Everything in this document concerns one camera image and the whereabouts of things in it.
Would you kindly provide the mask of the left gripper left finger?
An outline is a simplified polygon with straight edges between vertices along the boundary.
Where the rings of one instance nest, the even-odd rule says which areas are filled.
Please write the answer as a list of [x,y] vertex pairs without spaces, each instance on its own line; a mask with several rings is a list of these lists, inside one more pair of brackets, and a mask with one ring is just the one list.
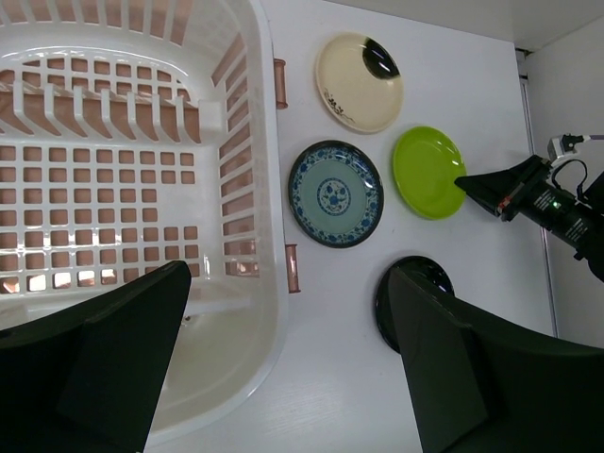
[[141,452],[192,283],[171,261],[1,332],[4,452]]

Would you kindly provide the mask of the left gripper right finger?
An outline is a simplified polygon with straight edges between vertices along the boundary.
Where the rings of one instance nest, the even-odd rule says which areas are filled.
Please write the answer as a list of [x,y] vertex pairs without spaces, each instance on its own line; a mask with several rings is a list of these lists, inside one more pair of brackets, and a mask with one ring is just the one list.
[[393,270],[399,351],[426,452],[599,452],[603,352]]

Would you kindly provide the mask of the lime green plate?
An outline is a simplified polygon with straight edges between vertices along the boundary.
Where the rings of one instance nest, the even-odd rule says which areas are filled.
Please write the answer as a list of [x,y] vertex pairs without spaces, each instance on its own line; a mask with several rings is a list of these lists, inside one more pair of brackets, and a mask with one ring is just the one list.
[[455,180],[466,175],[459,148],[442,131],[414,126],[396,142],[392,169],[401,198],[417,215],[444,220],[463,204],[465,193]]

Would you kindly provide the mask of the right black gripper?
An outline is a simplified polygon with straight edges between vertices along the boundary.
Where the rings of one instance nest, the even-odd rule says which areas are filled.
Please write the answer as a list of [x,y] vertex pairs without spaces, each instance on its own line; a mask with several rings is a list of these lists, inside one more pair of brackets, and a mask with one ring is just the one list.
[[573,194],[547,181],[550,172],[548,160],[531,156],[509,170],[457,177],[455,184],[502,221],[521,213],[568,245],[579,245],[585,215]]

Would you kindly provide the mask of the cream plate with black patch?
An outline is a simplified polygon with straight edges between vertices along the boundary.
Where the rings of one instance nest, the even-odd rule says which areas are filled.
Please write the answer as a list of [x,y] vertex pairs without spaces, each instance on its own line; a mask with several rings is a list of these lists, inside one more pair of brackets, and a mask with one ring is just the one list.
[[395,60],[360,33],[339,33],[325,43],[315,60],[314,80],[327,110],[361,134],[385,130],[401,111],[404,85]]

